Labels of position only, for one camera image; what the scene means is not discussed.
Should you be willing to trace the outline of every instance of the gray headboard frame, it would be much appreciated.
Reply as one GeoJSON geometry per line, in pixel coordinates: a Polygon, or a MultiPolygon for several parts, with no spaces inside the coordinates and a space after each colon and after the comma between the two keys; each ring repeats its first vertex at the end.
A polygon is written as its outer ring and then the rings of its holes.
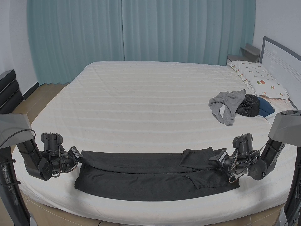
{"type": "Polygon", "coordinates": [[[284,45],[264,36],[263,37],[263,42],[262,42],[262,49],[261,49],[261,54],[260,54],[260,59],[259,62],[262,63],[262,58],[263,58],[263,54],[264,54],[264,49],[265,49],[265,41],[268,41],[272,44],[274,44],[275,46],[281,48],[282,50],[286,51],[287,53],[289,53],[290,55],[292,55],[293,57],[295,57],[296,59],[298,59],[299,61],[301,61],[301,56],[298,55],[297,53],[295,53],[294,51],[292,51],[291,49],[289,49],[288,47],[285,47],[284,45]]]}

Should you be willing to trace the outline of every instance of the tiled floor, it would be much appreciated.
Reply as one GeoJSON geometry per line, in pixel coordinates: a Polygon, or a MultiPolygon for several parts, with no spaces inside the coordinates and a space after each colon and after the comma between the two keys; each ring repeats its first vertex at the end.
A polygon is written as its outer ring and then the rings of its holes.
{"type": "MultiPolygon", "coordinates": [[[[33,92],[25,101],[14,110],[14,113],[27,114],[30,123],[43,110],[43,108],[64,88],[65,85],[42,85],[33,92]]],[[[30,212],[33,213],[39,226],[97,226],[100,222],[96,219],[79,217],[60,209],[48,207],[35,202],[23,194],[24,201],[30,212]]],[[[211,226],[272,226],[277,219],[281,206],[277,206],[260,213],[248,215],[224,223],[212,224],[211,226]]],[[[2,201],[0,200],[0,225],[13,226],[2,201]]],[[[100,226],[118,226],[115,223],[102,222],[100,226]]]]}

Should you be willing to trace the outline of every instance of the teal curtain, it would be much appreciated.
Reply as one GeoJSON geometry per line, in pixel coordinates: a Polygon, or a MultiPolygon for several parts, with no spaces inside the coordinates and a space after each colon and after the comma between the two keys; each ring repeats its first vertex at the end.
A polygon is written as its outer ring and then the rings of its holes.
{"type": "Polygon", "coordinates": [[[254,23],[255,0],[122,0],[125,60],[226,65],[254,23]]]}
{"type": "Polygon", "coordinates": [[[108,60],[225,65],[252,43],[255,0],[28,0],[40,84],[108,60]]]}
{"type": "Polygon", "coordinates": [[[39,84],[71,82],[95,61],[124,60],[121,0],[28,0],[39,84]]]}

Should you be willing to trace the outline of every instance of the gray sweater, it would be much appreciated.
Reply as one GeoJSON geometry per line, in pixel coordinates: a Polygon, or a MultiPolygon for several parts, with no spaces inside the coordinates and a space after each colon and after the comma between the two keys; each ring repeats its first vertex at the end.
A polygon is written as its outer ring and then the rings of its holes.
{"type": "Polygon", "coordinates": [[[243,102],[246,95],[246,90],[220,92],[216,97],[209,100],[209,107],[212,114],[217,118],[220,123],[227,126],[233,125],[235,118],[235,111],[243,102]],[[221,116],[220,108],[225,105],[224,115],[221,116]]]}

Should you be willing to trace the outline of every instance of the mattress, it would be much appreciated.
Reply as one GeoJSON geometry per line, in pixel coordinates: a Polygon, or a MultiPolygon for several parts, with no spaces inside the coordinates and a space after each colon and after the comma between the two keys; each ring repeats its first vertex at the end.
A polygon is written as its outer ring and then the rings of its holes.
{"type": "MultiPolygon", "coordinates": [[[[185,149],[227,148],[235,136],[251,133],[253,148],[268,139],[262,117],[236,115],[233,126],[219,123],[208,107],[221,91],[246,89],[228,66],[175,62],[94,62],[50,101],[32,123],[39,135],[59,133],[69,150],[111,153],[182,153],[185,149]]],[[[36,140],[40,150],[43,143],[36,140]]],[[[93,196],[74,188],[78,168],[49,181],[31,177],[18,150],[20,188],[37,202],[79,216],[119,224],[196,226],[232,220],[286,201],[296,147],[286,145],[276,167],[255,181],[243,176],[240,188],[201,198],[137,202],[93,196]]]]}

